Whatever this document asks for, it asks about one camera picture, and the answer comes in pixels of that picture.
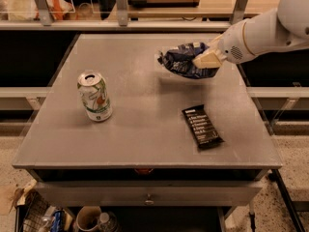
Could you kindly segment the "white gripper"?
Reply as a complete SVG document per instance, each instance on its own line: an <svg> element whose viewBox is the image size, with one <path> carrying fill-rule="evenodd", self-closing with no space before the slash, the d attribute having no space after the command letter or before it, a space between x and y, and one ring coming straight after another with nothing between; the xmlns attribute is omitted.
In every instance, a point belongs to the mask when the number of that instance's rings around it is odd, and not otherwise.
<svg viewBox="0 0 309 232"><path fill-rule="evenodd" d="M253 43L256 42L257 28L250 22L238 22L218 36L205 43L195 42L202 54L197 55L193 64L198 69L220 68L224 60L234 64L244 63L257 57Z"/></svg>

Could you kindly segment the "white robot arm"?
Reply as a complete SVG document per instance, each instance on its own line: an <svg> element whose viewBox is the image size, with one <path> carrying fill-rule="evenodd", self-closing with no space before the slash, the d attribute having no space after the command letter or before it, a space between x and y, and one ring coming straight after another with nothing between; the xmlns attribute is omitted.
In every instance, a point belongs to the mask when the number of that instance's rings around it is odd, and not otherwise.
<svg viewBox="0 0 309 232"><path fill-rule="evenodd" d="M193 59L199 68L219 68L224 61L240 64L271 52L309 46L309 0L280 0L275 9L242 20L208 43Z"/></svg>

